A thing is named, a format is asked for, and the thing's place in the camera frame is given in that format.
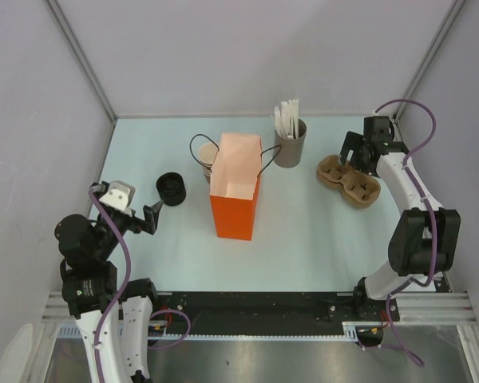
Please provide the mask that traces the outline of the brown cardboard cup carrier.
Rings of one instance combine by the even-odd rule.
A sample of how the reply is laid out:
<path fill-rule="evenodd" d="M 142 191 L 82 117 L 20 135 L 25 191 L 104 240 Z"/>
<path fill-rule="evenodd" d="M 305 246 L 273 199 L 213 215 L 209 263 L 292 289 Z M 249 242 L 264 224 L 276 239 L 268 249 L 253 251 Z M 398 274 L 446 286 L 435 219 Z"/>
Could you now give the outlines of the brown cardboard cup carrier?
<path fill-rule="evenodd" d="M 358 172 L 349 164 L 342 165 L 337 155 L 330 155 L 319 162 L 317 167 L 317 176 L 324 176 L 330 180 L 338 180 L 341 176 L 349 172 Z"/>

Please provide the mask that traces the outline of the orange paper bag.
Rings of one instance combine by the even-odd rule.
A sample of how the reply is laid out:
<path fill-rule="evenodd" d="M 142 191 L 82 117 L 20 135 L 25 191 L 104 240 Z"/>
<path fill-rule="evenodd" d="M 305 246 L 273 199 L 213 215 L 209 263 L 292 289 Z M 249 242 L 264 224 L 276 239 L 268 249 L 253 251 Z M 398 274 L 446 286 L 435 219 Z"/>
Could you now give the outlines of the orange paper bag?
<path fill-rule="evenodd" d="M 216 235 L 223 239 L 252 240 L 262 174 L 270 164 L 263 155 L 282 146 L 263 148 L 259 135 L 226 132 L 220 141 L 209 141 L 217 153 L 211 166 L 209 199 Z"/>

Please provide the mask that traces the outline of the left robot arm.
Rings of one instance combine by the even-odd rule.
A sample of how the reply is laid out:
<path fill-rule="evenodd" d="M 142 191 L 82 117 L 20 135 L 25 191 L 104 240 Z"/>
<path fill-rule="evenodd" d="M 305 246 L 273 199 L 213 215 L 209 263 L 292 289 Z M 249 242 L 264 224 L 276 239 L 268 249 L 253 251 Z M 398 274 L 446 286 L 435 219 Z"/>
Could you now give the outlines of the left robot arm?
<path fill-rule="evenodd" d="M 148 278 L 119 283 L 109 256 L 126 231 L 154 234 L 162 206 L 145 206 L 143 219 L 110 207 L 107 219 L 72 214 L 54 230 L 63 256 L 61 294 L 80 331 L 93 382 L 152 380 L 148 321 L 159 313 L 160 299 Z"/>

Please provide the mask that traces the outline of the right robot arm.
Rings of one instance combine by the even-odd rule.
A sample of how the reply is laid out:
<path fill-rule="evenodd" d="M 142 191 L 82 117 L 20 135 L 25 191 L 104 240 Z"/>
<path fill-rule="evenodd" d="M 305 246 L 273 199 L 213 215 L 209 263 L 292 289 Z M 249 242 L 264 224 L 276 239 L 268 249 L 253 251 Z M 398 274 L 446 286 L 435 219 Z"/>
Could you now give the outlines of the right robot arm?
<path fill-rule="evenodd" d="M 444 208 L 424 185 L 410 150 L 395 140 L 388 116 L 368 116 L 362 133 L 348 132 L 340 161 L 381 179 L 400 213 L 387 262 L 353 290 L 354 314 L 371 320 L 381 307 L 390 308 L 396 294 L 409 286 L 426 290 L 435 274 L 452 267 L 461 217 L 457 210 Z"/>

